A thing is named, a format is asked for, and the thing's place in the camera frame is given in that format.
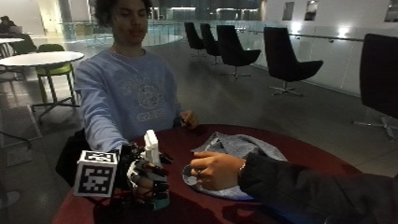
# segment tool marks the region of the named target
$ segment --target white cube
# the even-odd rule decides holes
[[[162,157],[160,157],[160,149],[159,149],[160,143],[154,130],[147,131],[144,140],[146,140],[144,158],[151,163],[156,164],[158,166],[162,166]]]
[[[75,195],[111,197],[118,170],[116,154],[83,151],[78,164]]]

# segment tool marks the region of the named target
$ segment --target window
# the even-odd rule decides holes
[[[284,21],[291,21],[295,14],[295,2],[285,3],[285,9],[284,9]]]
[[[308,11],[305,16],[305,21],[315,21],[316,11],[319,10],[319,0],[312,0],[308,2]]]
[[[389,1],[389,9],[388,9],[385,21],[398,22],[398,0]]]

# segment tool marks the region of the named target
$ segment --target hand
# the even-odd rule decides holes
[[[186,110],[180,113],[182,120],[183,120],[183,127],[190,129],[198,128],[200,124],[199,116],[192,110]]]
[[[211,151],[196,152],[195,157],[191,173],[206,189],[222,190],[238,186],[239,170],[247,160]]]
[[[138,181],[138,188],[135,190],[136,202],[143,203],[146,200],[152,199],[154,180],[142,176]]]

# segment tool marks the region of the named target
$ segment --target wire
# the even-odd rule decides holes
[[[30,141],[27,138],[21,137],[21,136],[15,136],[15,135],[13,135],[13,134],[10,134],[10,133],[5,133],[3,131],[0,131],[0,133],[2,133],[3,135],[6,135],[6,136],[11,137],[11,138],[17,138],[17,139],[23,140],[25,142],[29,143],[29,148],[33,148],[33,143],[31,143],[31,141]]]

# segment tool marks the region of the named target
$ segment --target white robot part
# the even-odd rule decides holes
[[[151,163],[162,166],[162,157],[160,157],[160,150],[159,150],[159,138],[155,135],[154,130],[148,130],[146,137],[146,160]]]

